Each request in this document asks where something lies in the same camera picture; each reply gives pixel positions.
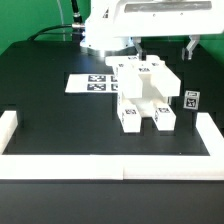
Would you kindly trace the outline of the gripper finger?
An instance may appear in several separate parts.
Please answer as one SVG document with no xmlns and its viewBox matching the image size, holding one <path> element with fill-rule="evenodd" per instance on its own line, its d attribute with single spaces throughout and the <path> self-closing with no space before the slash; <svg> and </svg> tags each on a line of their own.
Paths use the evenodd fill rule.
<svg viewBox="0 0 224 224">
<path fill-rule="evenodd" d="M 183 60 L 191 60 L 193 56 L 193 51 L 196 48 L 200 41 L 199 35 L 190 35 L 189 36 L 189 43 L 186 47 L 182 49 L 182 59 Z"/>
<path fill-rule="evenodd" d="M 144 50 L 140 43 L 141 43 L 141 39 L 138 38 L 138 37 L 133 37 L 132 38 L 132 41 L 133 41 L 133 44 L 134 44 L 134 47 L 138 53 L 138 57 L 141 61 L 145 61 L 146 60 L 146 57 L 147 57 L 147 51 Z"/>
</svg>

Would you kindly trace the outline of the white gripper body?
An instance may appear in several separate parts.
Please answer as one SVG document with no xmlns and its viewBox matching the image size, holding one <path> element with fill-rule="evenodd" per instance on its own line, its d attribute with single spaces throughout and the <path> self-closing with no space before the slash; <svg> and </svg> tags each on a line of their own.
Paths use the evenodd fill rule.
<svg viewBox="0 0 224 224">
<path fill-rule="evenodd" d="M 99 0 L 86 35 L 159 37 L 224 32 L 224 0 Z"/>
</svg>

